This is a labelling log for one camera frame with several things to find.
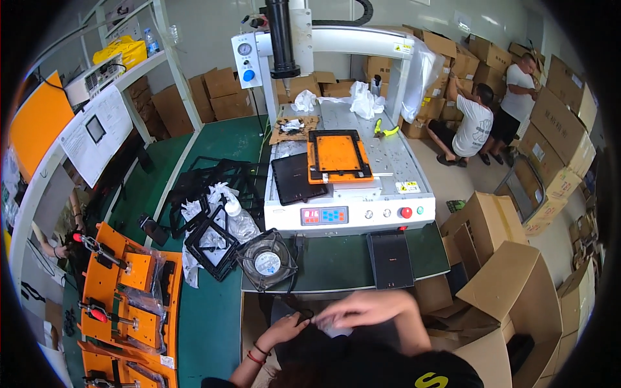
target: black shorts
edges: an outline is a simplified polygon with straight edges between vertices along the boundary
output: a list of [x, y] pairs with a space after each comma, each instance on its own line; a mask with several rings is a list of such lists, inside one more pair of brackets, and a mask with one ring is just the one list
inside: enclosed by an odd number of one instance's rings
[[502, 108], [498, 109], [498, 112], [494, 115], [494, 123], [492, 124], [492, 130], [489, 132], [489, 135], [494, 138], [494, 140], [500, 140], [505, 145], [511, 144], [517, 133], [517, 130], [520, 128], [520, 122], [504, 110]]
[[453, 149], [453, 138], [455, 137], [455, 132], [446, 126], [445, 122], [438, 120], [431, 120], [427, 125], [431, 132], [433, 132], [445, 146], [451, 150], [452, 153], [455, 153]]

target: pressure gauge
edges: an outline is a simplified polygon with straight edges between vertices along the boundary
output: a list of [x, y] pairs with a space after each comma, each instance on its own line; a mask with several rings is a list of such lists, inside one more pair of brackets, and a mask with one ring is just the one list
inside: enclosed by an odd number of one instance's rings
[[251, 46], [251, 45], [249, 45], [249, 44], [247, 44], [247, 43], [242, 43], [242, 44], [240, 44], [240, 45], [237, 47], [237, 52], [238, 52], [240, 55], [244, 55], [244, 56], [246, 56], [246, 55], [250, 54], [250, 52], [251, 52], [251, 51], [252, 51], [252, 46]]

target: white t-shirt with print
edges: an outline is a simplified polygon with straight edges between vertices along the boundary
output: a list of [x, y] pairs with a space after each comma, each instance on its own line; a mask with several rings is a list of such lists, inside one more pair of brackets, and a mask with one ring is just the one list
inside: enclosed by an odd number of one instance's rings
[[457, 156], [469, 158], [476, 155], [485, 144], [492, 130], [494, 114], [461, 94], [457, 95], [457, 109], [464, 113], [464, 118], [453, 138], [453, 149]]
[[[522, 72], [514, 63], [507, 69], [507, 85], [517, 85], [527, 89], [534, 89], [535, 83], [530, 74]], [[501, 102], [501, 108], [520, 123], [526, 120], [535, 106], [535, 101], [530, 94], [515, 94], [507, 88], [507, 94]]]

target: standing man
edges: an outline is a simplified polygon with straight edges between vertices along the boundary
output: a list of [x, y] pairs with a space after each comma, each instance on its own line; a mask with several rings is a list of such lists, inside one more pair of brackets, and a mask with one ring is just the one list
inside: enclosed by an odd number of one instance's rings
[[494, 92], [488, 85], [481, 83], [471, 94], [450, 73], [446, 98], [455, 101], [457, 109], [464, 113], [457, 133], [446, 127], [446, 123], [437, 120], [427, 121], [427, 133], [444, 151], [444, 154], [437, 156], [438, 162], [445, 166], [467, 167], [470, 156], [481, 149], [489, 136], [494, 120], [489, 106], [494, 99]]
[[514, 63], [507, 69], [507, 93], [494, 117], [492, 132], [479, 152], [486, 165], [490, 165], [488, 152], [498, 163], [504, 164], [500, 152], [511, 144], [520, 124], [530, 116], [537, 100], [535, 83], [531, 77], [536, 69], [537, 63], [530, 53], [524, 53], [520, 63]]

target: paper document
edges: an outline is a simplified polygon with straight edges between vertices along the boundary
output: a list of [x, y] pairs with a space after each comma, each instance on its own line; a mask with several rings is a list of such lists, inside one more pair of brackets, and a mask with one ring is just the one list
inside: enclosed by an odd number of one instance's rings
[[60, 133], [60, 145], [89, 187], [132, 131], [132, 119], [118, 88], [108, 86]]

